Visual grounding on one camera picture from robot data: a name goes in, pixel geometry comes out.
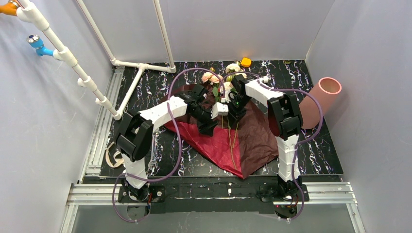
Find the red flower bouquet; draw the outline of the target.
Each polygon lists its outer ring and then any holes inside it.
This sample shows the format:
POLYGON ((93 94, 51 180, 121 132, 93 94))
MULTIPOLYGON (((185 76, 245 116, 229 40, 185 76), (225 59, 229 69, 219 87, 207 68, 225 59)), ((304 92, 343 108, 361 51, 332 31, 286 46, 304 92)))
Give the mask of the red flower bouquet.
MULTIPOLYGON (((208 99, 204 100, 204 104, 209 104, 209 105, 214 105, 218 102, 222 104, 228 104, 231 102, 234 97, 238 94, 238 91, 235 90, 233 87, 233 84, 231 84, 231 81, 234 79, 236 75, 240 75, 242 71, 242 68, 239 66, 239 63, 232 63, 229 64, 225 68, 226 76, 223 77, 222 75, 213 75, 214 68, 211 68, 210 71, 205 72, 201 80, 203 83, 205 83, 207 86, 212 87, 212 94, 214 98, 213 103, 209 103, 208 99)), ((225 153, 221 159, 216 163, 217 166, 219 166, 222 169, 231 169, 232 171, 235 171, 238 169, 237 164, 236 164, 236 159, 234 156, 234 147, 235 147, 235 141, 236 141, 236 136, 237 132, 233 132, 232 128, 230 127, 230 124, 228 124, 228 128, 224 128, 224 117, 221 117, 219 122, 222 124, 221 127, 219 127, 218 134, 216 136, 213 136, 212 138, 215 141, 220 141, 226 143, 227 153, 225 153)))

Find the red wrapping paper sheet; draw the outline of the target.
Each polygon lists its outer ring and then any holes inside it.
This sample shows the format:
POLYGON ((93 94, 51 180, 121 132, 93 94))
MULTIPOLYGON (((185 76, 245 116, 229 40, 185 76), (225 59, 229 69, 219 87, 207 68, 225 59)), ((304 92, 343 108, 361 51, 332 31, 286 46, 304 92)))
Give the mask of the red wrapping paper sheet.
POLYGON ((252 101, 245 109, 246 115, 232 126, 219 116, 212 136, 199 133, 197 121, 190 115, 176 118, 176 126, 171 121, 164 126, 179 132, 182 140, 217 167, 245 179, 279 156, 265 114, 252 101))

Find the cream ribbon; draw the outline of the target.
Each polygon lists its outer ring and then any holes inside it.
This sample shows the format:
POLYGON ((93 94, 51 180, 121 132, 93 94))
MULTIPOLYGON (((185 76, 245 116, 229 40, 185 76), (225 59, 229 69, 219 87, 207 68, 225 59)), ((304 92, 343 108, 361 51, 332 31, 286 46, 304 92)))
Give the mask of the cream ribbon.
POLYGON ((118 168, 121 165, 124 164, 124 159, 121 155, 121 153, 116 149, 116 151, 111 154, 110 151, 111 149, 114 148, 114 142, 110 143, 106 150, 105 150, 105 161, 107 163, 107 165, 111 168, 118 168))

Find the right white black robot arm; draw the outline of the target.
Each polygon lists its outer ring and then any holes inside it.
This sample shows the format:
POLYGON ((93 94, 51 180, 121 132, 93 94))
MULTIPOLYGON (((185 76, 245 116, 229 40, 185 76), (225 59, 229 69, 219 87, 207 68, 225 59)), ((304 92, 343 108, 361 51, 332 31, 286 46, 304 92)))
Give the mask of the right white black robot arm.
POLYGON ((303 125, 301 112, 295 95, 276 91, 260 79, 235 75, 231 81, 235 95, 230 95, 227 122, 234 128, 245 116, 245 106, 250 99, 255 99, 268 109, 268 126, 275 136, 278 146, 279 170, 277 187, 270 194, 275 199, 291 197, 291 205, 304 203, 302 181, 299 167, 295 164, 299 131, 303 125))

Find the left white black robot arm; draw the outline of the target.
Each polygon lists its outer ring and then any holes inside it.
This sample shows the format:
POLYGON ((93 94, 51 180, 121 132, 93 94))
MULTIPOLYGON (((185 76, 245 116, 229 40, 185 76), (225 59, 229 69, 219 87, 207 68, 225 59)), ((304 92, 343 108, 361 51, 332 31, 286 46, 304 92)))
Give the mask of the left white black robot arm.
POLYGON ((114 143, 125 164, 125 186, 140 191, 148 183, 144 157, 152 147, 153 134, 164 124, 186 114, 197 120, 201 134, 213 135, 217 116, 228 114, 228 106, 217 102, 205 108, 202 102, 208 91, 200 84, 192 90, 178 92, 167 101, 136 114, 125 113, 115 127, 114 143))

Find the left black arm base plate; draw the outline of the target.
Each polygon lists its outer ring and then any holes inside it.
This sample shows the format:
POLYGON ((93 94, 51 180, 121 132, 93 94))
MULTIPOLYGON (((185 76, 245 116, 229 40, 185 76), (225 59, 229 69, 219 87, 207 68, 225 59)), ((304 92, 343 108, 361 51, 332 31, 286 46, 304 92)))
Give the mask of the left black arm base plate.
POLYGON ((119 203, 157 203, 164 202, 166 197, 166 188, 163 185, 148 185, 145 184, 141 189, 137 189, 128 185, 122 184, 117 194, 117 202, 119 203))

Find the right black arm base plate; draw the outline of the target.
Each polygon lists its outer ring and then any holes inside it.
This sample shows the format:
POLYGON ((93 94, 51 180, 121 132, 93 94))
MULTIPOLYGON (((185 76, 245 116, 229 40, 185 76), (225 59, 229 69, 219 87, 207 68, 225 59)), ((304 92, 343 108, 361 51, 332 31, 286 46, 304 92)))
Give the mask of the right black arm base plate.
POLYGON ((299 201, 309 201, 310 198, 307 186, 302 184, 300 185, 300 188, 303 193, 300 192, 294 183, 292 184, 291 190, 286 190, 277 183, 263 184, 257 191, 257 197, 263 202, 292 202, 292 200, 296 200, 296 196, 298 196, 299 201))

